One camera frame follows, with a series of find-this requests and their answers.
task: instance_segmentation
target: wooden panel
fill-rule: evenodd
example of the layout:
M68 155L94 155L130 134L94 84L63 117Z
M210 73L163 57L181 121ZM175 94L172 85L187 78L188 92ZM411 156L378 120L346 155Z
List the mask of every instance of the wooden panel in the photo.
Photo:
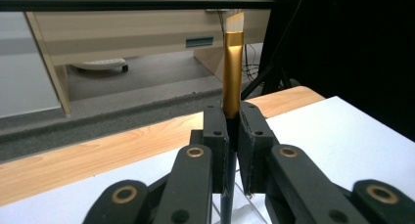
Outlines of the wooden panel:
M234 11L224 13L224 18ZM188 50L186 38L212 36L222 46L217 12L34 13L53 64L136 57ZM269 11L246 11L246 41L263 42Z
M265 117L324 98L305 87L249 100ZM174 119L0 165L0 205L31 197L108 170L188 145L203 114Z
M68 76L65 67L55 67L51 57L49 55L48 48L44 42L44 38L40 31L36 17L32 12L25 13L27 20L30 22L30 27L34 37L37 41L37 46L42 53L43 61L48 69L49 76L52 79L52 83L55 87L55 91L58 95L59 101L61 102L62 108L66 114L70 114L69 105L69 92L68 92Z
M223 62L225 60L223 47L195 50L194 57L212 74L223 82Z

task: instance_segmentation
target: black bar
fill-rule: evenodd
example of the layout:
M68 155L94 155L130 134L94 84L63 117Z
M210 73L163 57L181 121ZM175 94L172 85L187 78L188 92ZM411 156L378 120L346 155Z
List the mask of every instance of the black bar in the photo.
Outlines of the black bar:
M0 12L271 9L274 0L0 0Z
M300 148L274 146L268 166L296 223L368 223Z
M275 200L269 195L265 196L266 210L272 223L293 224L296 218L288 205L279 200Z
M204 108L203 145L213 153L213 192L223 193L226 180L226 154L229 152L230 141L226 128L226 118L220 104Z
M230 147L225 151L225 167L223 174L223 193L220 198L220 223L230 224L232 222L232 206L235 188L236 159L238 149L238 125L239 117L227 118L226 128L228 131Z
M268 170L264 159L278 140L257 106L242 102L239 114L238 161L244 193L265 193Z
M299 0L278 0L281 3L275 3L269 16L269 23L266 29L265 38L262 47L262 53L259 62L259 75L244 89L241 99L245 100L252 91L262 82L261 95L277 91L280 80L284 82L285 88L291 88L291 82L288 81L284 70L281 67L284 30L288 29L290 17L294 13L293 7L298 4Z
M153 223L210 224L210 219L211 150L192 144L177 154Z

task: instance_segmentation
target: black cable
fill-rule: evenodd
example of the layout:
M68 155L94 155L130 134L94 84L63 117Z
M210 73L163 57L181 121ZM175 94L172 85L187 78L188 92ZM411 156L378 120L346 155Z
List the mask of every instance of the black cable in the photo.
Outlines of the black cable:
M287 31L288 31L288 29L290 28L290 26L291 26L291 23L293 22L293 20L294 20L294 17L297 15L297 12L298 12L298 10L299 10L299 8L300 8L300 5L301 5L301 2L302 2L302 0L299 0L299 3L297 4L297 7L296 7L296 10L294 11L294 13L293 13L293 15L291 16L291 18L290 18L290 20L289 20L289 22L288 22L288 24L287 24L287 26L286 26L286 28L284 29L284 32L283 32L283 34L282 34L282 36L281 36L281 38L280 38L280 40L279 40L279 42L278 42L278 44L277 44L277 46L276 46L276 48L275 48L275 50L274 50L274 53L272 54L272 59L271 59L271 61L270 61L270 63L266 66L266 68L265 68L265 70L264 71L262 71L257 77L256 77L256 79L254 80L254 81L252 81L245 89L244 89L244 91L242 91L242 93L241 93L241 100L246 100L247 98L248 98L248 96L252 93L252 91L254 90L254 89L256 89L256 87L258 86L258 85L260 85L264 80L265 80L265 78L268 76L268 73L273 69L273 67L275 66L275 64L274 64L274 58L277 56L277 53L278 53L278 51L279 51L279 48L280 48L280 46L281 46L281 43L282 43L282 41L284 40L284 38L285 38L285 36L286 36L286 33L287 33Z
M217 14L219 15L220 27L222 28L222 41L223 47L225 47L225 28L223 25L223 13L219 9L217 9Z
M252 44L249 44L249 45L254 51L254 58L253 58L253 62L254 62L255 57L256 57L256 49L254 48L254 46ZM244 45L244 47L245 47L245 65L242 66L242 71L247 76L249 81L254 81L254 79L255 79L254 75L257 74L258 71L253 72L253 70L259 69L259 65L249 64L249 61L248 61L248 45L246 44L246 45Z

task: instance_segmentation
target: brass screw hole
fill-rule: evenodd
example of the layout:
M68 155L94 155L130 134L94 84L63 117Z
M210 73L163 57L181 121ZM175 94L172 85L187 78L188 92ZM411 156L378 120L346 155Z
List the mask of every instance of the brass screw hole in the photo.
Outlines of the brass screw hole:
M135 187L131 185L123 186L113 192L113 202L119 204L131 202L137 196L137 193Z
M204 150L201 148L191 148L186 151L189 157L201 157L204 154Z
M299 155L296 150L291 148L282 148L279 150L279 152L284 157L296 157Z
M366 192L375 200L379 202L384 202L388 204L395 204L399 201L397 195L395 195L391 190L388 188L378 186L378 185L370 185L366 188Z

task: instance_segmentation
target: white surface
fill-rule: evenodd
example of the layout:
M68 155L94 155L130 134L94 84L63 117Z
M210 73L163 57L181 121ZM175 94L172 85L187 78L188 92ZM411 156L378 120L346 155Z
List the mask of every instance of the white surface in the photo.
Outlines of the white surface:
M23 14L2 12L0 21L0 118L59 108Z
M351 190L376 179L415 200L415 143L335 97L267 120L281 144L303 149L329 179Z
M267 121L280 143L305 150L334 183L350 190L357 180L377 179L415 200L415 143L340 98ZM177 150L171 151L2 206L1 223L81 223L108 186L124 179L151 184L171 170L176 154ZM269 222L264 195L248 200L242 195L238 177L236 183L233 223ZM217 206L218 199L213 196ZM212 223L218 218L214 213Z

